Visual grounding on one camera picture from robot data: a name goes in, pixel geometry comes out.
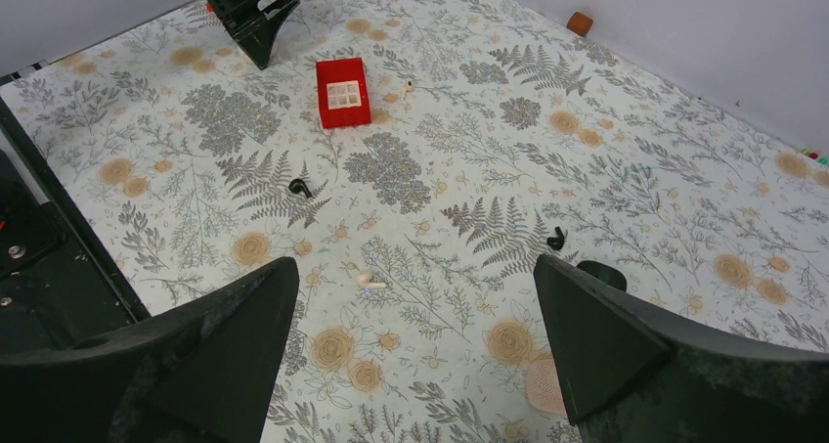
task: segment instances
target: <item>red box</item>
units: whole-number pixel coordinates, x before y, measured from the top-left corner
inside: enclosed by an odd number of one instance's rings
[[[317,62],[317,95],[323,128],[371,123],[363,59]]]

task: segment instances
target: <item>white grid insert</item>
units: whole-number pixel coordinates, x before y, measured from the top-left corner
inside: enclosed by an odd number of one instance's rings
[[[360,105],[360,85],[357,81],[330,83],[328,90],[328,108],[355,108]]]

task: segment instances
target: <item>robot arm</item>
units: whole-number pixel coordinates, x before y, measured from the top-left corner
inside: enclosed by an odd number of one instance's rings
[[[277,32],[299,0],[207,0],[242,50],[259,66],[268,67]]]

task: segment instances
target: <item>white wall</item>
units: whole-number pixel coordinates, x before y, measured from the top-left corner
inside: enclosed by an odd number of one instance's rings
[[[0,76],[53,61],[193,0],[0,0]]]
[[[798,148],[829,154],[829,0],[517,0]]]

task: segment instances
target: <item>black frame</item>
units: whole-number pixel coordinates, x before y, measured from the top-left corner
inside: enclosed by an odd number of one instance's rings
[[[121,301],[124,309],[135,322],[149,318],[151,316],[150,312],[141,302],[135,290],[132,289],[126,277],[121,273],[115,261],[112,260],[95,231],[86,222],[83,213],[75,205],[74,200],[66,192],[58,176],[49,167],[49,163],[46,162],[37,146],[25,133],[2,97],[0,97],[0,129],[18,153],[23,164],[28,168],[37,185],[58,208],[78,242],[92,254],[93,264],[107,279],[109,287]]]

